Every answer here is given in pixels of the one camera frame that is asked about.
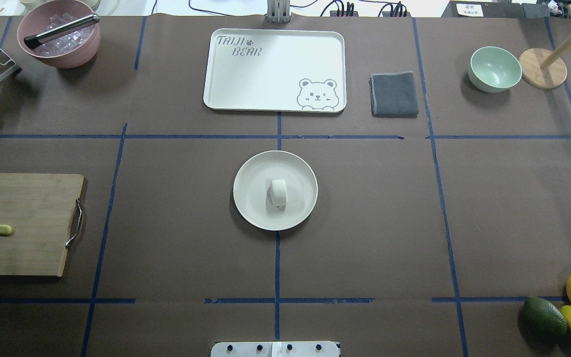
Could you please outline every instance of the gray towel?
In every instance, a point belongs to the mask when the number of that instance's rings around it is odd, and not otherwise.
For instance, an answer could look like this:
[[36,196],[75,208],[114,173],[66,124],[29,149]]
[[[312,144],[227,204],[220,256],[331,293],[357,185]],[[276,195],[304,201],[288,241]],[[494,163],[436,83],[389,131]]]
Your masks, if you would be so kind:
[[383,117],[417,116],[413,72],[374,73],[369,79],[371,113]]

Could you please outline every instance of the pink bowl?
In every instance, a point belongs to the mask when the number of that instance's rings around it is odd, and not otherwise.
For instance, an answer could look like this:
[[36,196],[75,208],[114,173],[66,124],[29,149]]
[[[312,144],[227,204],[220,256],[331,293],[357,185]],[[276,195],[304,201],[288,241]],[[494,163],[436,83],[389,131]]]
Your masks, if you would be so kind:
[[56,68],[79,67],[92,59],[98,51],[100,45],[100,27],[98,27],[98,24],[94,26],[91,36],[89,36],[84,43],[65,55],[52,57],[40,56],[35,54],[33,50],[29,49],[25,43],[23,43],[23,38],[26,36],[45,32],[47,26],[50,24],[51,16],[55,14],[61,16],[64,13],[71,14],[75,18],[81,18],[93,13],[93,10],[85,3],[77,0],[53,0],[46,2],[30,11],[23,20],[21,20],[19,28],[16,31],[16,40],[27,54],[46,65]]

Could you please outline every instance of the wooden cutting board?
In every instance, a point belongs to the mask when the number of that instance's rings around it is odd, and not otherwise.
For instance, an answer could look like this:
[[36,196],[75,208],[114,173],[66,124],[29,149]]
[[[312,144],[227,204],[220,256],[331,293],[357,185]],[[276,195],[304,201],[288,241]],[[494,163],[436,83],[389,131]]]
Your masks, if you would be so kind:
[[62,276],[84,178],[75,174],[0,174],[0,275]]

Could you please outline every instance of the mint green bowl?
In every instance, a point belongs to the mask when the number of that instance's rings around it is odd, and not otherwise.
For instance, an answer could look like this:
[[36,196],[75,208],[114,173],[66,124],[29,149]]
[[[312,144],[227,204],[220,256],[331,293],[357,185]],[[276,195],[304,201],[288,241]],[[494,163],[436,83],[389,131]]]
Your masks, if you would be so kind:
[[521,64],[503,48],[482,47],[471,56],[468,77],[479,90],[498,93],[519,83]]

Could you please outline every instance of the bear drawing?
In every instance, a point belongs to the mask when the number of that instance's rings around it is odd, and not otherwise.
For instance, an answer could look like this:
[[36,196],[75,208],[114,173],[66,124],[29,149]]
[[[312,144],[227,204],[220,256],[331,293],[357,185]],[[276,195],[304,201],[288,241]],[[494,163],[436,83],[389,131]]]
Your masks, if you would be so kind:
[[331,111],[338,106],[336,82],[332,79],[327,79],[325,82],[313,82],[306,78],[299,82],[299,87],[301,87],[301,92],[296,101],[302,110]]

